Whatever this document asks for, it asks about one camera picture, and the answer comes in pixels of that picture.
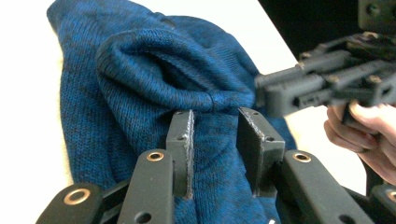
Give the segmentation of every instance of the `dark background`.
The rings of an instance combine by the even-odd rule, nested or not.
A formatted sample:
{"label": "dark background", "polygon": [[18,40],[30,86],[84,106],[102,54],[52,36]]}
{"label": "dark background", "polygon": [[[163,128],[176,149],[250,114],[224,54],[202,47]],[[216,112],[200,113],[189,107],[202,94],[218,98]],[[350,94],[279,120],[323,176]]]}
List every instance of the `dark background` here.
{"label": "dark background", "polygon": [[293,55],[317,44],[362,33],[358,0],[259,0]]}

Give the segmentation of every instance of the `white table surface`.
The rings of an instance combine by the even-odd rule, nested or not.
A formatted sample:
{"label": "white table surface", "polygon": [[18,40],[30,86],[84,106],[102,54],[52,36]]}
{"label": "white table surface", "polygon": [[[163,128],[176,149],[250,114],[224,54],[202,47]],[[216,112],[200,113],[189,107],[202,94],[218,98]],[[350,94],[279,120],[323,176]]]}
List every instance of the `white table surface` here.
{"label": "white table surface", "polygon": [[[46,10],[53,0],[0,3],[0,172],[4,223],[35,223],[50,200],[72,184],[59,115],[62,51]],[[263,74],[296,64],[259,2],[138,0],[165,15],[214,22],[231,33]],[[287,117],[298,148],[315,154],[340,184],[364,192],[357,156],[331,144],[324,107]]]}

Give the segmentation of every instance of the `brass screw insert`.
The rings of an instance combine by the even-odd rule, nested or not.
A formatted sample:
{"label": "brass screw insert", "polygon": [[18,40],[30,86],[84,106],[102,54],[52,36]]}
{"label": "brass screw insert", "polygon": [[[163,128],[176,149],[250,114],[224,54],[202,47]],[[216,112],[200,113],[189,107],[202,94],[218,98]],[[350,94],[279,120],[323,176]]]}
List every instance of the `brass screw insert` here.
{"label": "brass screw insert", "polygon": [[66,197],[64,197],[64,203],[67,205],[76,205],[79,203],[83,203],[87,200],[91,195],[91,192],[88,189],[75,189],[69,192]]}
{"label": "brass screw insert", "polygon": [[387,195],[394,203],[396,203],[396,191],[395,190],[389,190]]}
{"label": "brass screw insert", "polygon": [[330,82],[338,82],[340,78],[338,76],[331,75],[327,77],[327,80],[329,80]]}
{"label": "brass screw insert", "polygon": [[147,156],[148,161],[160,161],[163,159],[163,153],[161,152],[151,152]]}
{"label": "brass screw insert", "polygon": [[305,58],[309,58],[309,57],[311,57],[311,54],[308,52],[304,52],[304,53],[302,53],[302,56]]}
{"label": "brass screw insert", "polygon": [[293,158],[300,162],[311,162],[311,158],[304,153],[294,153]]}
{"label": "brass screw insert", "polygon": [[379,76],[369,76],[370,81],[374,83],[380,83],[382,82],[381,78]]}

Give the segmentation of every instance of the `human hand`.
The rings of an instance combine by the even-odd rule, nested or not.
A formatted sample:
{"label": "human hand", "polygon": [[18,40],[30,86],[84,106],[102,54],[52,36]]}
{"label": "human hand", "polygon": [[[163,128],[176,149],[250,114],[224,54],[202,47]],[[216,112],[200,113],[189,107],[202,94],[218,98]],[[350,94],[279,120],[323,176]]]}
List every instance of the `human hand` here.
{"label": "human hand", "polygon": [[363,126],[359,129],[341,123],[344,109],[344,105],[328,107],[324,129],[329,140],[356,152],[384,180],[396,185],[396,107],[351,103],[350,114]]}

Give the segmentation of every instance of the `blue knit fabric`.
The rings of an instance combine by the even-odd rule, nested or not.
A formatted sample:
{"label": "blue knit fabric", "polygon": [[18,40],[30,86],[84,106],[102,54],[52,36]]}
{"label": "blue knit fabric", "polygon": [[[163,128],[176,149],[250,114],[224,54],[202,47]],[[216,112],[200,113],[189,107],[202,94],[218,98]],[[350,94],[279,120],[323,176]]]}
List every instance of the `blue knit fabric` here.
{"label": "blue knit fabric", "polygon": [[[49,22],[64,53],[61,115],[75,182],[104,189],[164,148],[175,110],[195,113],[193,199],[176,223],[265,223],[274,199],[252,198],[235,148],[237,107],[253,107],[257,68],[229,34],[126,0],[57,0]],[[285,120],[270,119],[295,148]]]}

